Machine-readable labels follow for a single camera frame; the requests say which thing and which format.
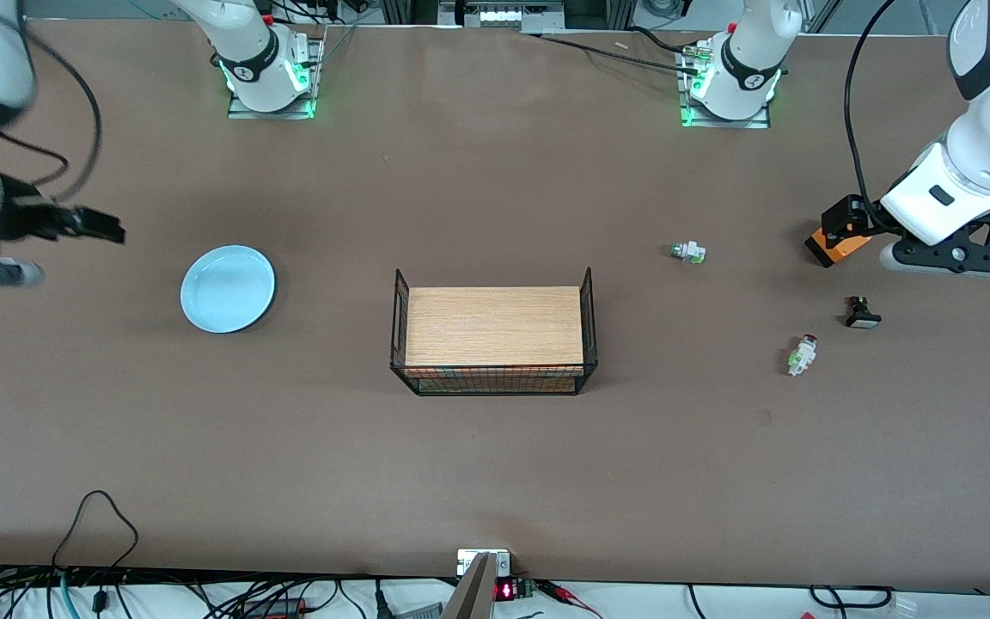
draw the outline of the round plate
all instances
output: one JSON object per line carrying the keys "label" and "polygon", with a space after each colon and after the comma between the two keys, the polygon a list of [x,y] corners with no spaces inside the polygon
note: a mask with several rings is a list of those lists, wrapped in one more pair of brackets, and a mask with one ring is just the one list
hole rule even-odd
{"label": "round plate", "polygon": [[274,267],[262,252],[229,244],[189,267],[181,280],[181,310],[196,328],[237,332],[270,309],[276,287]]}

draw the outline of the brown table surface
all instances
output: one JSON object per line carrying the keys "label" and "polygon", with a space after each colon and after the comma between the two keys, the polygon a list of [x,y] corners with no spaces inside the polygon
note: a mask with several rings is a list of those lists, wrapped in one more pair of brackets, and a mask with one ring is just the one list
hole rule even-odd
{"label": "brown table surface", "polygon": [[[798,40],[773,129],[735,131],[682,128],[673,74],[511,32],[358,31],[318,118],[255,122],[224,118],[192,23],[34,30],[101,101],[79,199],[129,236],[7,247],[48,277],[0,290],[0,563],[47,561],[105,488],[148,567],[436,575],[505,546],[553,579],[990,587],[990,281],[889,273],[884,242],[824,270],[801,246],[855,189],[854,39]],[[965,106],[944,44],[864,54],[875,193]],[[35,62],[13,131],[81,161],[85,99]],[[0,144],[0,165],[52,163]],[[664,254],[688,239],[704,264]],[[225,243],[271,258],[278,301],[217,336],[178,287]],[[396,267],[421,286],[587,266],[601,365],[581,395],[420,399],[389,371]],[[840,324],[853,294],[880,328]],[[820,357],[788,377],[805,333]],[[129,540],[88,513],[64,561]]]}

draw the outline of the black cable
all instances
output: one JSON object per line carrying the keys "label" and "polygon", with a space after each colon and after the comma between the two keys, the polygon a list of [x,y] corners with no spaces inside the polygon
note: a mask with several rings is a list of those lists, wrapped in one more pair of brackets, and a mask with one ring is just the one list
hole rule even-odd
{"label": "black cable", "polygon": [[881,220],[877,219],[873,203],[869,201],[869,192],[865,189],[865,174],[861,172],[861,155],[858,153],[858,142],[853,137],[853,123],[850,122],[850,86],[853,83],[853,70],[858,65],[858,56],[861,54],[861,46],[865,45],[865,39],[869,38],[869,32],[877,25],[877,20],[881,19],[884,11],[891,7],[896,0],[884,0],[881,8],[873,13],[873,17],[865,24],[865,28],[858,36],[858,43],[853,47],[853,54],[850,55],[850,65],[846,70],[846,81],[842,84],[842,123],[846,127],[846,141],[850,145],[850,156],[853,158],[853,173],[858,177],[858,192],[861,195],[861,205],[865,208],[865,214],[869,215],[875,226],[883,231],[891,231],[891,228]]}
{"label": "black cable", "polygon": [[699,619],[706,619],[704,612],[700,608],[700,604],[698,604],[698,594],[695,594],[694,586],[687,585],[687,588],[690,589],[690,602],[694,603],[694,610],[698,611]]}
{"label": "black cable", "polygon": [[126,618],[132,619],[132,614],[129,612],[129,604],[125,604],[125,596],[121,595],[121,584],[114,583],[113,590],[117,592],[117,599],[121,602],[121,608],[125,609]]}
{"label": "black cable", "polygon": [[304,9],[304,8],[300,7],[300,5],[297,4],[297,3],[292,3],[292,9],[291,10],[290,10],[290,7],[288,7],[287,4],[281,4],[281,3],[278,2],[278,0],[270,0],[270,4],[274,5],[274,7],[278,7],[279,9],[282,9],[283,11],[285,11],[286,13],[288,13],[288,15],[290,15],[290,16],[291,16],[291,13],[292,12],[295,12],[296,15],[306,16],[306,17],[308,17],[308,19],[313,20],[315,23],[323,23],[323,22],[319,21],[320,20],[320,17],[323,17],[323,15],[311,15],[311,13],[309,13],[307,11],[307,9]]}
{"label": "black cable", "polygon": [[358,606],[358,603],[354,602],[354,600],[350,596],[346,595],[345,588],[342,588],[342,581],[337,580],[337,583],[339,584],[339,592],[340,594],[342,594],[342,597],[346,598],[346,602],[349,602],[350,604],[354,604],[354,608],[357,608],[357,612],[361,612],[361,619],[369,619],[368,616],[365,616],[365,611],[362,610],[360,606]]}
{"label": "black cable", "polygon": [[681,54],[683,47],[694,46],[694,44],[698,43],[695,40],[692,43],[685,44],[685,46],[669,46],[669,44],[664,43],[663,40],[660,40],[656,36],[656,33],[648,30],[648,28],[641,28],[641,27],[638,27],[638,25],[633,25],[633,27],[629,27],[628,28],[628,31],[629,32],[640,32],[640,34],[642,34],[644,36],[647,36],[648,40],[651,40],[651,42],[652,43],[655,43],[656,46],[662,47],[664,50],[667,50],[668,52],[674,52],[675,54]]}
{"label": "black cable", "polygon": [[331,600],[334,600],[334,596],[339,595],[339,588],[340,588],[339,587],[339,582],[338,582],[338,580],[335,580],[334,581],[334,591],[331,592],[331,596],[329,598],[327,598],[327,601],[325,603],[319,604],[319,606],[315,606],[315,607],[311,608],[311,612],[315,612],[317,610],[322,610],[323,608],[326,608],[327,607],[327,604],[330,604],[331,603]]}
{"label": "black cable", "polygon": [[[832,594],[832,598],[835,599],[835,602],[833,603],[824,602],[824,600],[820,599],[820,596],[816,595],[817,589],[824,589],[824,591],[827,591],[829,592],[829,594]],[[854,603],[854,602],[845,603],[842,602],[842,598],[840,595],[838,595],[838,592],[829,585],[810,586],[809,596],[810,598],[812,598],[812,602],[820,604],[820,606],[824,608],[838,610],[840,612],[840,615],[842,616],[842,619],[848,619],[846,616],[846,611],[849,608],[856,608],[859,610],[873,610],[875,608],[884,608],[885,606],[888,606],[888,604],[892,604],[892,589],[890,588],[878,587],[873,589],[861,589],[861,591],[883,591],[884,599],[880,600],[880,602],[873,602],[873,603]]]}
{"label": "black cable", "polygon": [[43,146],[38,146],[36,144],[31,144],[31,142],[22,140],[22,138],[15,138],[10,136],[8,133],[4,133],[1,129],[0,138],[3,138],[3,140],[10,142],[11,144],[19,145],[25,150],[43,154],[43,156],[50,156],[51,158],[54,158],[54,160],[59,161],[59,169],[56,169],[55,172],[45,174],[39,179],[30,181],[30,184],[33,185],[33,187],[40,187],[40,185],[44,185],[45,183],[51,183],[51,181],[55,181],[56,179],[59,179],[60,176],[67,173],[68,169],[71,168],[70,161],[67,161],[67,157],[62,156],[62,154],[59,154],[56,151],[45,149]]}
{"label": "black cable", "polygon": [[652,62],[652,60],[645,60],[643,58],[633,58],[633,56],[625,56],[621,54],[615,54],[615,52],[608,52],[606,50],[598,50],[597,47],[583,46],[582,43],[573,43],[570,40],[563,39],[549,39],[547,36],[542,36],[539,34],[531,34],[530,36],[535,36],[540,40],[550,40],[553,43],[559,43],[562,46],[575,47],[577,50],[583,50],[585,52],[593,52],[593,54],[601,54],[602,56],[609,56],[610,58],[617,58],[619,60],[625,60],[628,63],[634,63],[638,65],[651,66],[657,68],[665,68],[665,70],[676,70],[679,73],[684,73],[687,75],[696,75],[698,71],[693,67],[682,67],[677,65],[668,65],[664,63]]}
{"label": "black cable", "polygon": [[25,28],[19,27],[19,25],[11,22],[11,20],[2,15],[0,15],[0,24],[3,24],[5,27],[10,28],[10,30],[17,32],[17,34],[21,36],[22,40],[32,43],[33,46],[38,47],[42,52],[56,60],[56,63],[58,63],[59,66],[64,67],[64,70],[66,70],[67,73],[75,79],[75,82],[78,83],[79,88],[82,88],[82,93],[86,95],[87,102],[90,103],[90,113],[94,116],[94,140],[90,144],[90,152],[87,154],[86,161],[82,164],[82,172],[79,172],[78,179],[75,179],[74,183],[68,185],[63,192],[56,193],[56,195],[52,196],[52,199],[56,201],[71,199],[71,197],[75,196],[75,193],[79,193],[79,189],[82,189],[83,185],[86,185],[87,181],[90,180],[91,174],[94,173],[94,165],[98,162],[98,153],[101,152],[101,109],[98,108],[98,98],[95,97],[94,91],[90,89],[90,85],[86,82],[86,79],[83,79],[83,76],[79,75],[79,71],[76,70],[70,62],[67,62],[67,58],[63,58],[62,55],[59,55],[59,52],[56,52],[54,48],[45,43],[43,39],[35,34],[25,32]]}
{"label": "black cable", "polygon": [[67,545],[67,542],[71,539],[72,534],[75,533],[75,528],[79,524],[79,518],[83,516],[83,507],[86,506],[87,500],[89,500],[90,497],[95,496],[95,494],[98,494],[98,496],[106,499],[106,501],[109,501],[109,506],[113,508],[113,513],[117,514],[117,518],[121,518],[121,522],[123,522],[123,524],[125,524],[125,526],[132,531],[132,545],[130,545],[129,549],[125,552],[121,553],[121,556],[117,557],[116,561],[110,564],[110,568],[117,567],[118,564],[125,560],[126,556],[129,556],[132,554],[134,549],[137,549],[137,544],[140,543],[140,531],[135,528],[135,525],[132,524],[132,521],[129,520],[129,518],[125,517],[125,514],[121,513],[121,509],[117,506],[117,501],[114,501],[113,497],[110,497],[109,493],[105,490],[90,490],[89,493],[84,494],[82,500],[79,501],[79,507],[75,510],[74,520],[71,520],[71,526],[67,529],[66,536],[64,536],[63,540],[59,541],[59,545],[56,546],[55,551],[52,552],[52,567],[56,569],[65,569],[65,567],[61,567],[59,565],[59,553],[60,551],[63,551],[64,546]]}

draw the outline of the wire basket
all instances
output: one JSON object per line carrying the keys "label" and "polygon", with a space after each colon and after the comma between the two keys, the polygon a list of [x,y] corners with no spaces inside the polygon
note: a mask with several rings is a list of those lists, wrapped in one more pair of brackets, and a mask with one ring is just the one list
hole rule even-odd
{"label": "wire basket", "polygon": [[416,395],[577,395],[598,366],[590,269],[578,287],[582,362],[555,365],[408,365],[410,287],[396,270],[389,367]]}

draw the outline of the cable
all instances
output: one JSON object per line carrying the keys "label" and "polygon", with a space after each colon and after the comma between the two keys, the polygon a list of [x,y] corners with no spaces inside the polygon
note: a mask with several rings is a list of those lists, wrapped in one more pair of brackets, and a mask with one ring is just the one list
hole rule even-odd
{"label": "cable", "polygon": [[33,46],[37,46],[42,52],[56,60],[56,63],[59,63],[59,66],[64,67],[64,70],[66,70],[67,73],[75,79],[75,82],[78,83],[79,88],[82,88],[82,93],[86,95],[87,102],[90,103],[90,113],[91,116],[94,117],[94,140],[90,144],[90,152],[87,154],[86,161],[82,164],[82,172],[79,172],[78,179],[75,179],[74,183],[68,185],[63,192],[56,193],[56,195],[52,196],[52,199],[56,201],[71,199],[71,197],[75,196],[75,193],[79,193],[79,189],[82,189],[83,185],[86,185],[87,181],[90,180],[91,174],[94,173],[94,165],[98,162],[98,153],[101,152],[101,109],[98,107],[98,99],[95,97],[94,91],[90,89],[90,85],[86,82],[86,79],[83,79],[83,76],[79,75],[79,71],[76,70],[70,62],[67,62],[67,58],[63,58],[62,55],[59,55],[59,52],[53,50],[51,46],[44,42],[43,39],[35,34],[25,32],[24,28],[12,23],[11,20],[2,15],[0,15],[0,24],[3,24],[5,27],[10,28],[10,30],[17,32],[17,34],[21,36],[22,40],[27,40],[27,42],[32,43]]}
{"label": "cable", "polygon": [[850,55],[850,64],[846,70],[846,81],[842,84],[842,125],[846,127],[846,141],[850,146],[850,156],[853,158],[853,173],[858,177],[858,192],[861,193],[861,205],[865,208],[865,214],[882,232],[889,232],[891,228],[881,220],[877,219],[873,203],[869,201],[869,192],[865,189],[865,174],[861,172],[861,155],[858,153],[858,142],[853,137],[853,123],[850,121],[850,86],[853,83],[853,70],[858,63],[858,56],[861,54],[861,46],[865,45],[865,39],[869,38],[869,32],[877,25],[877,20],[881,19],[884,11],[891,7],[896,0],[884,0],[881,8],[873,13],[873,17],[865,24],[865,28],[858,36],[858,43],[853,47],[853,54]]}
{"label": "cable", "polygon": [[310,19],[311,21],[314,21],[315,23],[323,23],[323,22],[319,21],[320,20],[320,17],[323,17],[323,15],[311,15],[311,13],[309,13],[307,11],[307,9],[304,9],[304,8],[300,7],[300,5],[297,4],[297,3],[292,3],[291,10],[290,10],[290,7],[288,7],[288,4],[281,4],[281,3],[278,2],[278,0],[270,0],[270,4],[274,5],[274,7],[278,7],[279,9],[282,9],[283,11],[285,11],[285,14],[290,17],[290,20],[292,19],[292,12],[291,11],[295,11],[296,12],[296,15],[306,16],[306,17],[308,17],[308,19]]}
{"label": "cable", "polygon": [[361,606],[358,606],[358,603],[354,602],[353,598],[346,595],[346,590],[342,588],[342,581],[341,580],[335,580],[335,581],[337,581],[337,583],[339,584],[339,592],[340,594],[342,594],[342,597],[346,598],[346,602],[349,602],[350,604],[354,604],[354,608],[357,608],[357,612],[361,612],[361,619],[369,619],[368,616],[365,616],[365,611],[362,610]]}
{"label": "cable", "polygon": [[132,3],[133,7],[137,8],[138,10],[140,10],[140,12],[143,13],[143,15],[147,15],[148,17],[150,17],[150,19],[153,19],[153,20],[161,20],[162,19],[162,17],[160,17],[158,15],[154,15],[154,13],[150,13],[148,11],[148,9],[145,9],[145,8],[141,7],[140,4],[137,4],[137,0],[129,0],[129,3]]}
{"label": "cable", "polygon": [[121,595],[121,584],[117,583],[113,585],[113,590],[117,592],[117,599],[121,602],[121,608],[125,609],[125,616],[127,619],[133,619],[131,612],[129,612],[129,604],[125,603],[125,596]]}
{"label": "cable", "polygon": [[660,40],[656,36],[656,33],[648,30],[648,28],[641,28],[641,27],[638,27],[638,25],[633,25],[633,27],[629,27],[628,28],[628,31],[629,32],[640,32],[640,34],[642,34],[644,36],[647,36],[648,40],[651,40],[651,42],[652,43],[655,43],[656,46],[662,47],[664,50],[667,50],[668,52],[674,52],[675,54],[681,54],[683,47],[694,46],[694,44],[698,43],[695,40],[692,43],[685,44],[685,46],[669,46],[669,44],[663,43],[663,40]]}
{"label": "cable", "polygon": [[[829,592],[829,594],[832,594],[832,598],[835,599],[835,602],[833,602],[833,603],[824,602],[824,600],[820,599],[820,596],[817,596],[816,595],[816,589],[824,589],[824,591],[827,591],[827,592]],[[851,602],[851,603],[844,603],[844,602],[842,602],[841,596],[838,595],[838,592],[834,588],[830,587],[829,585],[812,585],[812,586],[810,586],[809,587],[809,596],[812,597],[812,602],[817,603],[817,604],[820,604],[820,606],[822,606],[824,608],[830,608],[832,610],[838,610],[840,612],[840,615],[841,615],[841,618],[842,619],[848,619],[847,616],[846,616],[846,611],[847,611],[848,608],[857,608],[859,610],[873,610],[875,608],[884,608],[885,606],[888,606],[888,604],[892,604],[892,589],[890,589],[890,588],[885,588],[885,587],[876,587],[876,588],[872,588],[872,589],[860,588],[860,590],[861,591],[884,591],[884,599],[883,600],[880,600],[880,602],[873,602],[873,603],[853,603],[853,602]]]}
{"label": "cable", "polygon": [[3,138],[3,140],[10,142],[11,144],[21,146],[21,148],[25,150],[32,151],[38,154],[43,154],[43,156],[49,156],[51,158],[54,158],[54,160],[59,161],[59,169],[56,169],[55,172],[52,172],[50,174],[45,174],[44,176],[41,176],[39,179],[30,181],[30,184],[33,185],[33,187],[40,187],[40,185],[44,185],[45,183],[51,183],[51,181],[55,181],[56,179],[59,179],[60,176],[63,176],[68,171],[68,169],[71,168],[70,161],[67,161],[67,157],[62,156],[62,154],[59,154],[56,151],[45,149],[43,148],[43,146],[38,146],[36,144],[31,144],[31,142],[22,140],[22,138],[15,138],[13,136],[10,136],[10,134],[4,133],[3,130],[1,129],[0,129],[0,138]]}
{"label": "cable", "polygon": [[583,610],[586,610],[586,611],[590,612],[590,614],[592,614],[594,616],[597,616],[598,619],[606,619],[605,616],[602,616],[602,615],[598,614],[598,611],[597,610],[595,610],[593,608],[590,608],[585,602],[580,602],[580,599],[578,599],[578,598],[575,598],[574,600],[572,600],[572,603],[571,604],[575,608],[582,608]]}
{"label": "cable", "polygon": [[117,501],[114,501],[113,497],[110,497],[109,493],[105,490],[90,490],[89,493],[83,495],[82,501],[79,501],[79,507],[75,510],[75,518],[74,520],[71,520],[71,526],[67,529],[66,536],[64,536],[63,540],[59,541],[59,545],[56,546],[55,551],[52,552],[52,567],[59,569],[59,571],[65,571],[65,568],[59,565],[59,553],[63,551],[64,546],[67,545],[67,542],[71,539],[72,534],[75,533],[75,528],[79,524],[79,518],[83,516],[83,507],[86,506],[87,500],[89,500],[90,497],[95,496],[95,494],[98,494],[98,496],[106,499],[106,501],[109,501],[109,506],[113,508],[113,513],[117,514],[117,518],[121,518],[121,522],[123,522],[123,524],[125,524],[125,526],[132,531],[132,545],[130,545],[129,549],[125,552],[121,553],[121,556],[117,557],[117,560],[114,561],[113,564],[110,564],[109,568],[113,569],[117,567],[118,564],[125,560],[126,556],[129,556],[132,554],[134,549],[137,549],[137,544],[140,543],[140,531],[135,528],[135,525],[132,524],[132,521],[129,520],[129,518],[125,517],[125,514],[121,513],[121,508],[117,506]]}
{"label": "cable", "polygon": [[704,612],[702,612],[702,609],[700,608],[700,604],[698,604],[698,594],[695,594],[694,586],[687,585],[687,588],[690,589],[690,602],[694,603],[694,610],[698,611],[698,618],[706,619]]}
{"label": "cable", "polygon": [[551,580],[534,580],[537,584],[537,591],[541,591],[551,597],[561,604],[567,604],[567,606],[574,606],[580,610],[588,611],[590,614],[597,616],[598,619],[605,619],[604,616],[600,614],[597,610],[590,608],[590,605],[583,602],[583,600],[575,597],[573,592],[567,591],[567,589],[553,583]]}
{"label": "cable", "polygon": [[652,62],[652,60],[645,60],[643,58],[633,58],[633,56],[625,56],[621,54],[615,54],[615,52],[608,52],[606,50],[598,50],[597,47],[583,46],[582,43],[573,43],[570,40],[563,39],[549,39],[547,36],[539,34],[531,34],[530,36],[535,36],[535,38],[540,40],[549,40],[549,42],[559,43],[562,46],[575,47],[577,50],[583,50],[585,52],[593,52],[593,54],[601,54],[602,56],[609,56],[610,58],[617,58],[619,60],[625,60],[628,63],[635,63],[638,65],[651,66],[657,68],[665,68],[665,70],[676,70],[679,73],[684,73],[687,75],[698,75],[698,71],[693,67],[682,67],[677,65],[668,65],[664,63]]}
{"label": "cable", "polygon": [[319,60],[319,64],[325,65],[327,63],[327,58],[331,58],[331,55],[334,54],[334,51],[338,50],[339,46],[342,46],[342,43],[345,42],[346,39],[349,39],[351,35],[353,35],[354,30],[358,30],[358,23],[365,21],[366,17],[369,17],[370,15],[373,15],[373,13],[366,11],[366,15],[361,15],[353,22],[351,22],[350,30],[347,30],[345,34],[343,34],[341,38],[338,39],[338,42],[335,42],[334,46],[331,46],[330,50],[327,50],[327,55],[323,56],[323,60]]}
{"label": "cable", "polygon": [[311,608],[311,612],[315,612],[317,610],[322,610],[323,608],[326,608],[327,607],[327,604],[330,604],[331,603],[331,600],[334,599],[334,596],[339,595],[339,589],[340,588],[342,588],[342,587],[341,587],[341,585],[339,585],[338,580],[335,580],[334,581],[334,591],[331,592],[331,597],[327,598],[327,601],[325,603],[319,604],[319,606],[315,606],[315,607]]}
{"label": "cable", "polygon": [[79,611],[75,610],[75,603],[71,602],[70,591],[67,591],[67,573],[59,573],[59,592],[64,596],[64,604],[67,604],[67,612],[71,615],[71,619],[82,619]]}

